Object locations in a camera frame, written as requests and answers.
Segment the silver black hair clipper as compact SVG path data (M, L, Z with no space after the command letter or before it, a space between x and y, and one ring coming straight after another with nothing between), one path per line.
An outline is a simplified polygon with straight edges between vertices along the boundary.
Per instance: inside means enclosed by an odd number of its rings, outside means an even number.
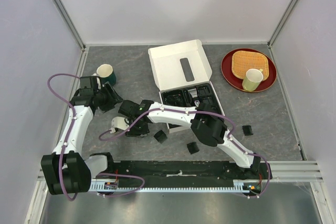
M188 93L189 93L189 95L190 95L192 101L194 102L194 105L195 105L196 107L198 107L199 104L200 104L200 99L199 99L199 97L198 97L197 89L196 89L196 88L193 88L193 89L188 89L187 91L188 91Z

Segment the white cardboard box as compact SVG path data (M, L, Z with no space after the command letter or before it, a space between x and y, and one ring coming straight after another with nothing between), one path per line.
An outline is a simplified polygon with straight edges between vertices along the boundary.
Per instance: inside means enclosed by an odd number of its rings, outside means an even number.
M198 39L150 48L148 54L160 93L211 82L212 69Z

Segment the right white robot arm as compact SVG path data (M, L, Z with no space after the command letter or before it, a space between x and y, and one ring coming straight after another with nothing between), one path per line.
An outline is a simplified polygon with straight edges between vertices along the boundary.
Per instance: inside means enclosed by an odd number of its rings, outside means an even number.
M259 173L261 158L234 138L234 123L231 123L231 129L225 124L232 122L229 118L215 113L205 103L194 107L177 107L151 100L143 100L140 104L125 100L118 113L123 116L112 119L111 127L114 129L130 132L142 130L149 123L179 125L191 129L204 145L218 147L228 154L245 178L254 178Z

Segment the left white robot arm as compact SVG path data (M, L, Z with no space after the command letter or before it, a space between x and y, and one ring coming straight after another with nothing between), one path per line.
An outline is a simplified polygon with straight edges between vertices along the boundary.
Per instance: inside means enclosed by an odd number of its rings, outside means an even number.
M109 153L94 154L87 160L81 156L83 141L95 111L110 111L122 98L109 82L100 76L80 77L80 87L70 101L64 131L51 154L41 159L41 168L52 195L86 193L97 175L111 178L115 165Z

